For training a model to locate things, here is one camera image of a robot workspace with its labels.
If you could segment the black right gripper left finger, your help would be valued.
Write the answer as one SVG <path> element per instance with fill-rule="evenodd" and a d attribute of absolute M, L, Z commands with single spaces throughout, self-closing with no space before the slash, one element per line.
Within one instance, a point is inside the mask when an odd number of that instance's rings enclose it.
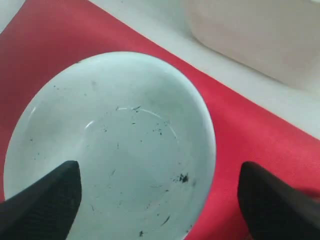
<path fill-rule="evenodd" d="M 0 238 L 65 240 L 81 200 L 79 163 L 66 161 L 0 204 Z"/>

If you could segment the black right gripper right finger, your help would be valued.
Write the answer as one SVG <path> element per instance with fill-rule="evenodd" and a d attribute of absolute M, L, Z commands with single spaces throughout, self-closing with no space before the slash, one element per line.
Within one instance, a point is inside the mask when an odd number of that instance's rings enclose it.
<path fill-rule="evenodd" d="M 261 165 L 241 165 L 237 200 L 254 240 L 318 240 L 320 203 Z"/>

